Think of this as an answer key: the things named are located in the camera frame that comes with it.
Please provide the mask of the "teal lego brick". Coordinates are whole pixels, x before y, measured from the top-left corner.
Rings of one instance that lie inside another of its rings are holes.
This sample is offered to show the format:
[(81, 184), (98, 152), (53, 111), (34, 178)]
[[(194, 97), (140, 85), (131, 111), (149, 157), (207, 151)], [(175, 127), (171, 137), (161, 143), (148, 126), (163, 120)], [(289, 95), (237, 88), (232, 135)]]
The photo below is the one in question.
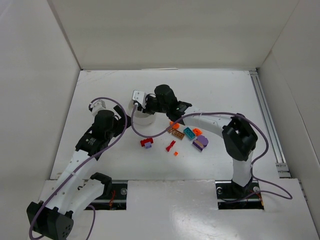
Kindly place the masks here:
[(184, 133), (190, 140), (193, 140), (193, 139), (196, 137), (196, 134), (195, 134), (189, 127), (186, 127), (186, 128), (183, 130), (183, 133)]

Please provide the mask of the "brown lego plate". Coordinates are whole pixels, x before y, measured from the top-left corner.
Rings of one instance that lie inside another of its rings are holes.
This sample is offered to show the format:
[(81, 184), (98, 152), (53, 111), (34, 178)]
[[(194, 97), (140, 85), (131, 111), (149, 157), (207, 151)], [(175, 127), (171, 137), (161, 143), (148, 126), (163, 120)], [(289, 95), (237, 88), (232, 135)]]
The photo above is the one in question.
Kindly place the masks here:
[(178, 127), (171, 127), (170, 129), (167, 130), (168, 133), (172, 133), (174, 131), (177, 131), (179, 128)]
[(178, 130), (176, 130), (176, 129), (174, 129), (174, 130), (171, 132), (171, 134), (172, 134), (173, 136), (175, 136), (176, 138), (180, 139), (180, 140), (182, 140), (182, 139), (185, 137), (185, 134), (184, 134), (183, 132), (180, 132), (180, 131), (178, 131)]

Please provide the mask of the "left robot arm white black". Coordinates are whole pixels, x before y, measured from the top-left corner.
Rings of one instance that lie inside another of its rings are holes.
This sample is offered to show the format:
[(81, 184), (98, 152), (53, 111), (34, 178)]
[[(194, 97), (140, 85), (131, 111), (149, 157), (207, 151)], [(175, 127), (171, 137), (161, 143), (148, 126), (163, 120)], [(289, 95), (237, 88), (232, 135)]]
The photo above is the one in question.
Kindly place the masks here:
[(112, 178), (99, 172), (91, 175), (83, 187), (80, 184), (100, 156), (121, 139), (130, 126), (130, 117), (119, 104), (107, 110), (96, 102), (90, 110), (94, 122), (76, 144), (69, 164), (50, 195), (39, 202), (31, 202), (26, 209), (31, 240), (35, 239), (33, 233), (39, 234), (38, 239), (67, 239), (75, 217), (112, 189)]

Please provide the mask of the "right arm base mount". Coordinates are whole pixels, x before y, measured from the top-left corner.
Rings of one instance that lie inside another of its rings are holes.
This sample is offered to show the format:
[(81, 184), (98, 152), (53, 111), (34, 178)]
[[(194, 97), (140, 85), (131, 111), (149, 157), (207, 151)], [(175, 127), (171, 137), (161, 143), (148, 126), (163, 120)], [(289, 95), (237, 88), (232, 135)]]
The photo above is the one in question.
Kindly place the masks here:
[(264, 203), (258, 192), (257, 181), (241, 187), (231, 180), (216, 181), (217, 206), (219, 210), (263, 210)]

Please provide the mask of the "orange round lego piece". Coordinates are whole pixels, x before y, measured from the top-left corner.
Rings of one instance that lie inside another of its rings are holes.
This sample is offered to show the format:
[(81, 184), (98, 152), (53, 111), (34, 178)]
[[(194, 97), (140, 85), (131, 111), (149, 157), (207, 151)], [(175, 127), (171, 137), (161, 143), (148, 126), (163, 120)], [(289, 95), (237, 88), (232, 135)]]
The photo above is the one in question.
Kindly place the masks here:
[(198, 128), (194, 128), (192, 131), (196, 136), (200, 136), (203, 134), (203, 132)]

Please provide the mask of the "orange lego wedge piece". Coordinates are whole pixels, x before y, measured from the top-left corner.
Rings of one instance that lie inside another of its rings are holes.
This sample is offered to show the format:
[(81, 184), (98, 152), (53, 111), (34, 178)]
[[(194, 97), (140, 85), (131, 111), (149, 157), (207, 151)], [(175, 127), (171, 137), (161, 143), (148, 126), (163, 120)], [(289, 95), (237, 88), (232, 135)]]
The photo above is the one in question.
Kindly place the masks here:
[(179, 123), (174, 123), (173, 121), (169, 122), (170, 128), (174, 129), (174, 130), (178, 130), (180, 128), (180, 124)]

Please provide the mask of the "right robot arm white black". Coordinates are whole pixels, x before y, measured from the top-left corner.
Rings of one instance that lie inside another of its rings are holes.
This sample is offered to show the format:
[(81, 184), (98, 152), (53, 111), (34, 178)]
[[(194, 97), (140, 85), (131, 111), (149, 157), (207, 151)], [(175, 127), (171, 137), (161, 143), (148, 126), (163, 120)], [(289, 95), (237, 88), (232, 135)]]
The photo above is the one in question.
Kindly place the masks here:
[(209, 115), (191, 103), (177, 100), (166, 84), (154, 89), (154, 96), (146, 95), (144, 113), (164, 113), (173, 122), (196, 127), (221, 137), (228, 155), (232, 158), (233, 175), (225, 201), (241, 201), (249, 194), (252, 183), (251, 163), (258, 136), (242, 114), (226, 116), (224, 113)]

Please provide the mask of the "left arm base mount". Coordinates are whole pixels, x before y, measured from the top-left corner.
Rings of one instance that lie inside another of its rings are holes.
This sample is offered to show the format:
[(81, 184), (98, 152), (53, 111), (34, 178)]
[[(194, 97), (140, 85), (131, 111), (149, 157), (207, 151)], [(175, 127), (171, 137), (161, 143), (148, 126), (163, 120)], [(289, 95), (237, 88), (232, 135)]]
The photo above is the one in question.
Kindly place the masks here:
[(115, 180), (108, 195), (102, 195), (90, 203), (96, 210), (122, 211), (127, 209), (128, 181)]

